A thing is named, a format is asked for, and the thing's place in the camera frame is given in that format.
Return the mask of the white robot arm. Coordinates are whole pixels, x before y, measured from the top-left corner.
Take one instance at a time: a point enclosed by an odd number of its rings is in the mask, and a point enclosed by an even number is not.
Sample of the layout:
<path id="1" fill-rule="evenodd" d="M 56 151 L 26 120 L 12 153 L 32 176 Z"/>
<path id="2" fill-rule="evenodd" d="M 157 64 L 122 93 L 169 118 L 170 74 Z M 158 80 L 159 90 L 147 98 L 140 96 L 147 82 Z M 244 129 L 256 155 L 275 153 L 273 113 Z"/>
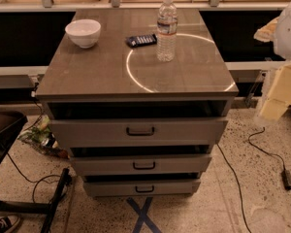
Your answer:
<path id="1" fill-rule="evenodd" d="M 254 38 L 272 42 L 275 54 L 287 63 L 266 74 L 254 121 L 265 127 L 278 121 L 291 106 L 291 2 L 278 17 L 258 29 Z"/>

